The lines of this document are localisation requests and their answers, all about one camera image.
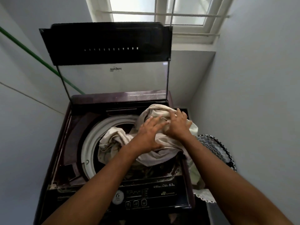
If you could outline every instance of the forearm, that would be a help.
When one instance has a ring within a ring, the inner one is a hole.
[[[181,142],[232,224],[269,224],[276,220],[278,224],[291,224],[259,190],[212,154],[194,136],[189,135]]]
[[[44,223],[98,224],[136,156],[124,146],[117,155]]]

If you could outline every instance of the washing machine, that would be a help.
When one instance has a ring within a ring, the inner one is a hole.
[[[54,24],[40,29],[65,87],[65,113],[41,190],[34,224],[41,224],[105,165],[99,140],[111,127],[129,133],[152,104],[173,107],[168,91],[172,27],[160,23]],[[194,207],[186,158],[151,167],[132,166],[103,219],[141,213],[175,213]]]

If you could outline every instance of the washing machine lid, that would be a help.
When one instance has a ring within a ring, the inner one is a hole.
[[[172,27],[157,22],[54,24],[40,29],[51,60],[85,94],[168,89]],[[70,95],[79,94],[68,87]]]

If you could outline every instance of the white cloth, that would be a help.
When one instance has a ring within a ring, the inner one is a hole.
[[[116,153],[122,146],[128,144],[129,141],[132,140],[132,138],[136,135],[136,131],[139,130],[140,126],[149,117],[158,117],[159,115],[162,115],[162,121],[170,120],[169,111],[175,110],[161,104],[153,104],[149,106],[137,119],[135,124],[136,130],[132,130],[130,134],[125,134],[124,130],[121,128],[110,128],[100,140],[98,151],[99,161],[107,164],[110,159],[116,155]],[[194,136],[197,136],[198,127],[194,123],[190,127],[190,132]],[[197,184],[200,179],[200,174],[183,145],[179,141],[166,136],[162,133],[162,131],[159,131],[156,134],[155,141],[159,144],[162,144],[164,146],[164,149],[156,149],[149,153],[142,154],[136,159],[136,161],[145,166],[154,166],[168,161],[169,159],[175,157],[179,151],[182,151],[187,157],[192,184]]]

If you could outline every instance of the whirlpool logo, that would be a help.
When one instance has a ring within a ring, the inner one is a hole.
[[[122,68],[118,68],[118,67],[110,68],[110,72],[113,72],[113,71],[120,71],[120,70],[122,70]]]

